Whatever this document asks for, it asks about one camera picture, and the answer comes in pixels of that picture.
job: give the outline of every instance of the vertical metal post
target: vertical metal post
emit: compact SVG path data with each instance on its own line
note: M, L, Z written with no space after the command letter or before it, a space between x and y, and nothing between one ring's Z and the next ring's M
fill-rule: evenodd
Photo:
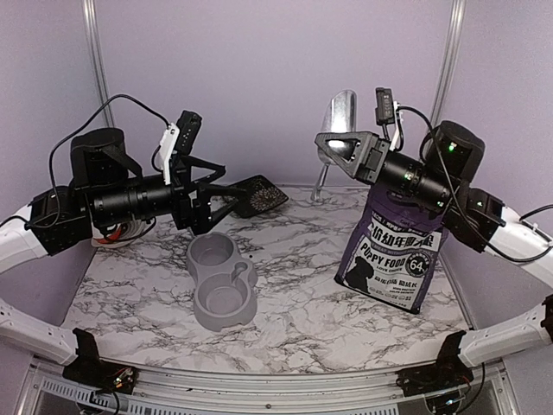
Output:
M107 81L105 79L104 62L102 61L102 51L100 48L100 38L98 32L98 24L96 22L96 6L94 0L83 0L83 10L85 13L86 39L94 68L94 77L96 78L96 87L100 103L106 102L109 98L107 89ZM103 114L105 125L108 127L115 126L115 120L111 108L107 106Z
M437 125L442 118L442 110L448 96L449 88L453 81L455 64L461 44L461 29L465 17L467 0L453 0L451 7L451 18L449 21L448 37L446 39L445 52L443 54L442 70L438 87L435 92L434 104L430 114L430 122Z

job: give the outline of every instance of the round logo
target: round logo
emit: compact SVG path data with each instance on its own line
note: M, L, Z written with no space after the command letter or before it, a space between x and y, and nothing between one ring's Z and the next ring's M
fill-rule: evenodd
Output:
M412 253L407 258L405 267L412 277L422 277L430 268L430 257L422 252Z

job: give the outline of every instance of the gray double bowl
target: gray double bowl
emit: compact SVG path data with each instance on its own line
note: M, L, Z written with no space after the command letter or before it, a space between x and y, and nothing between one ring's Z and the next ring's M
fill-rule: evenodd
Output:
M253 263L242 258L234 240L218 232L201 235L190 243L187 260L196 283L194 314L199 324L221 331L253 319L257 273Z

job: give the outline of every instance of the dog food package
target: dog food package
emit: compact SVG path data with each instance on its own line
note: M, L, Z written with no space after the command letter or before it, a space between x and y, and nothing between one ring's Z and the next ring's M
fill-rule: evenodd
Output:
M430 214L384 186L369 191L335 280L369 297L418 314L447 236Z

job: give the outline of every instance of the marble pattern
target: marble pattern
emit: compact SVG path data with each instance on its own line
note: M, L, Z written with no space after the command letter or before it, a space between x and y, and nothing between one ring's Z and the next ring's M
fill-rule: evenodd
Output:
M216 230L257 267L258 311L246 326L214 333L194 319L185 252L192 236L161 218L154 232L99 250L64 327L94 333L102 356L189 370L306 374L391 367L435 358L443 338L466 329L438 265L422 312L413 316L333 281L366 190L285 188L285 205Z

